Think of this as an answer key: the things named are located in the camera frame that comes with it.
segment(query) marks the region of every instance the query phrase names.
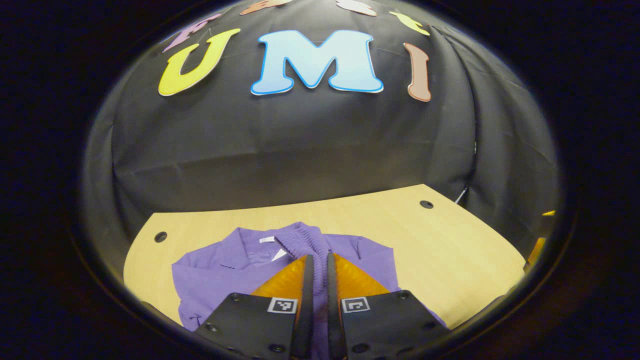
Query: light blue letter m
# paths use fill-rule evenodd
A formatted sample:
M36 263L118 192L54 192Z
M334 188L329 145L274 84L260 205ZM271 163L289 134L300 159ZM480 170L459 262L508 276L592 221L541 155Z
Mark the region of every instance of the light blue letter m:
M376 78L369 56L371 40L371 35L351 30L334 32L320 46L295 30L262 35L258 39L266 45L262 76L251 86L251 93L268 95L289 91L293 79L285 75L287 61L308 88L315 88L334 60L335 75L329 78L332 88L381 92L382 81Z

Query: purple shirt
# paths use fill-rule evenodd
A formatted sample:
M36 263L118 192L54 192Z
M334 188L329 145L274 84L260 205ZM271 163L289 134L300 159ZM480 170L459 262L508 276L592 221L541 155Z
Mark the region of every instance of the purple shirt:
M274 236L277 241L260 239ZM287 255L272 261L280 249ZM237 228L223 241L185 254L173 264L182 324L196 330L229 293L251 294L295 259L314 257L312 359L328 360L326 264L330 252L361 268L389 291L398 291L394 252L362 236L323 234L296 222L281 229Z

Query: yellow letter u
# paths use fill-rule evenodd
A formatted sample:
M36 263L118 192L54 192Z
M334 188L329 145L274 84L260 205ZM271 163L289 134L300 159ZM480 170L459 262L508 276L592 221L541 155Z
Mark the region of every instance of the yellow letter u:
M167 61L169 64L166 66L162 78L160 79L160 85L158 85L158 92L163 96L175 95L183 90L186 90L193 85L197 84L200 80L204 79L206 75L216 67L222 56L222 52L227 46L227 42L231 36L240 32L240 29L228 30L223 33L214 35L209 38L209 48L204 54L202 61L197 68L188 72L187 74L181 74L182 66L187 60L189 53L198 47L199 44L193 44L179 52L175 53Z

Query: black cloth backdrop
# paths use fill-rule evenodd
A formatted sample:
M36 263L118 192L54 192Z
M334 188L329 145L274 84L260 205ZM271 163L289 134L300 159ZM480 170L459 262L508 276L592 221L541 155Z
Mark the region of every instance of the black cloth backdrop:
M560 190L554 144L534 97L463 32L440 22L426 27L426 37L389 14L392 7L362 2L378 16L316 0L240 15L254 3L243 1L181 45L162 53L174 34L133 63L97 113L83 160L85 230L114 274L122 274L132 240L154 212L292 204L422 183L451 200L468 187L461 205L528 256L544 235L541 214L556 208ZM170 97L158 94L170 56L199 43L188 72L209 37L234 28L241 32L205 79ZM315 45L339 29L371 34L384 91L332 89L333 63L315 89L287 65L293 89L252 95L264 57L257 39L286 29ZM407 93L404 42L429 56L429 102Z

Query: wooden table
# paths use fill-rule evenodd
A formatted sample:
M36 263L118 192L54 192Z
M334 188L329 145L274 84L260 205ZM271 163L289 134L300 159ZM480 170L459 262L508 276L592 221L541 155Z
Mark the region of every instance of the wooden table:
M425 208L420 201L433 204ZM323 233L361 235L392 247L401 288L453 328L505 294L524 275L525 259L474 215L426 185L266 208L155 213L134 240L126 286L177 323L180 299L171 265L224 239L236 227L277 229L297 221ZM156 234L166 232L161 243Z

